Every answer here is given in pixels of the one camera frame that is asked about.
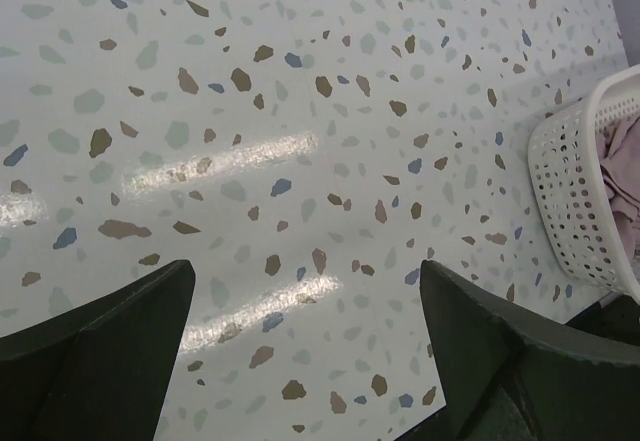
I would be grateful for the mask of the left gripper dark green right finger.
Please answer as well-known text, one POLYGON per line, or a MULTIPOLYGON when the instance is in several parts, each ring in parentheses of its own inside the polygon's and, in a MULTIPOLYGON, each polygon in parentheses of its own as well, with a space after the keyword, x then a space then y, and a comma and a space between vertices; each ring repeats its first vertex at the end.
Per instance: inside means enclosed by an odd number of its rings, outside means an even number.
POLYGON ((639 306, 597 302, 559 323, 436 261, 420 297, 450 440, 636 440, 639 306))

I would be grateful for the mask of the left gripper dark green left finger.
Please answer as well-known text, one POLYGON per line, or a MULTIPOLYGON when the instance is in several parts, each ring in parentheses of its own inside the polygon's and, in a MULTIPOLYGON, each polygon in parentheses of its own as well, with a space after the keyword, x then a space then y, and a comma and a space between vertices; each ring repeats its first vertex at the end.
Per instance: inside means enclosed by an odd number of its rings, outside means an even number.
POLYGON ((194 286, 176 260, 2 337, 2 439, 153 439, 194 286))

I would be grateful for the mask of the pink tank top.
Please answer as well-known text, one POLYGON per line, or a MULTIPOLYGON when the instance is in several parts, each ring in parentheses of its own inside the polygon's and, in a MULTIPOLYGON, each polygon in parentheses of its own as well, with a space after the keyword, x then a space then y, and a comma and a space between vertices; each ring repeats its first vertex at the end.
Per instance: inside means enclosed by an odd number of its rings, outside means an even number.
POLYGON ((614 222, 632 260, 639 246, 639 119, 620 121, 595 140, 614 222))

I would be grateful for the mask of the white perforated laundry basket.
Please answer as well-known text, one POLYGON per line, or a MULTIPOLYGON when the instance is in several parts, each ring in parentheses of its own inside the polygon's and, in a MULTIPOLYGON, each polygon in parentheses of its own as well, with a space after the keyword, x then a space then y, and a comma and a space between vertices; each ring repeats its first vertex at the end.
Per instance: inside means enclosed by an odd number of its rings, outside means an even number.
POLYGON ((541 121, 528 143, 538 208, 563 271, 634 300, 639 281, 607 199, 596 136, 638 116, 639 67, 634 66, 541 121))

